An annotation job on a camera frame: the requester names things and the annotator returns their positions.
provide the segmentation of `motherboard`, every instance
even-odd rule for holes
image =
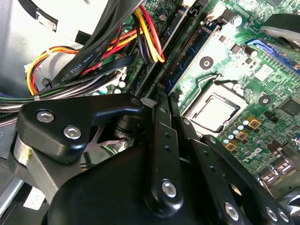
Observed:
[[[176,96],[199,136],[211,134],[267,186],[300,169],[299,48],[270,33],[297,0],[148,0],[166,61],[128,68],[123,92]]]

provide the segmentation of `cpu socket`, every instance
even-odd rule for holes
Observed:
[[[212,82],[185,111],[184,116],[192,121],[198,133],[219,136],[245,110],[246,100],[233,87],[231,82],[220,85]]]

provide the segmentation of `screw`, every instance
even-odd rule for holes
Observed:
[[[164,193],[170,198],[174,198],[177,194],[176,187],[170,181],[164,181],[162,183],[162,189]]]
[[[69,139],[76,140],[81,137],[81,131],[76,127],[69,126],[64,129],[64,135]]]
[[[225,210],[226,213],[230,216],[231,219],[233,219],[234,221],[238,221],[239,220],[239,214],[237,212],[237,210],[229,203],[225,203]]]
[[[278,209],[278,213],[285,222],[289,222],[289,217],[281,209]]]
[[[212,138],[212,137],[210,137],[210,141],[213,142],[214,144],[217,143],[216,140],[214,138]]]
[[[188,124],[188,125],[191,124],[191,122],[190,122],[187,118],[184,118],[184,119],[183,119],[183,122],[185,122],[185,123]]]
[[[135,105],[139,105],[140,104],[140,102],[139,102],[139,100],[137,100],[136,98],[131,98],[131,102],[133,103],[133,104],[135,104]]]
[[[54,120],[54,116],[51,112],[40,111],[37,113],[37,119],[43,123],[50,123]]]
[[[159,108],[159,110],[162,111],[163,113],[166,113],[166,112],[167,112],[167,110],[164,109],[162,106]]]
[[[277,216],[275,215],[275,213],[269,207],[266,207],[266,211],[267,211],[268,216],[272,220],[277,221]]]

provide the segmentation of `cable tie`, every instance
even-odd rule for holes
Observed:
[[[30,66],[31,66],[31,63],[27,64],[27,65],[24,65],[25,73],[28,72],[28,69],[29,69]]]
[[[50,51],[50,49],[48,48],[48,49],[46,49],[46,52],[47,52],[47,54],[49,55],[49,56],[51,56],[52,55],[52,52]]]
[[[35,100],[35,101],[39,101],[39,100],[41,100],[41,99],[39,98],[39,95],[36,95],[36,96],[34,97],[34,100]]]

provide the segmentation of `yellow wire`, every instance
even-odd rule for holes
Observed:
[[[127,44],[128,42],[132,41],[136,37],[137,37],[137,34],[134,34],[134,35],[130,36],[129,38],[127,38],[127,39],[125,39],[123,41],[120,41],[119,44],[118,44],[118,47]],[[107,50],[110,51],[112,49],[113,49],[113,46],[109,47]]]
[[[146,40],[147,40],[147,43],[148,43],[148,46],[149,46],[149,49],[150,49],[151,56],[152,56],[154,62],[158,62],[157,55],[155,54],[156,49],[155,49],[155,47],[154,47],[154,45],[151,41],[150,34],[148,32],[147,25],[144,21],[144,18],[143,18],[142,14],[140,13],[140,11],[138,9],[135,11],[135,13],[136,13],[136,15],[139,18],[139,21],[141,23],[142,30],[143,30],[144,35],[146,37]]]
[[[73,52],[73,51],[70,51],[69,49],[67,48],[63,48],[63,47],[56,47],[56,48],[53,48],[51,50],[49,50],[50,52],[54,52],[54,51],[66,51],[66,52]],[[49,54],[47,52],[41,54],[39,57],[37,57],[30,65],[30,67],[28,68],[28,71],[27,71],[27,76],[26,76],[26,79],[27,79],[27,86],[28,86],[28,89],[30,91],[30,93],[32,95],[35,95],[33,89],[31,88],[31,85],[30,85],[30,75],[31,75],[31,72],[34,68],[34,66],[39,63],[41,60],[43,60],[44,58],[47,58],[49,56]]]

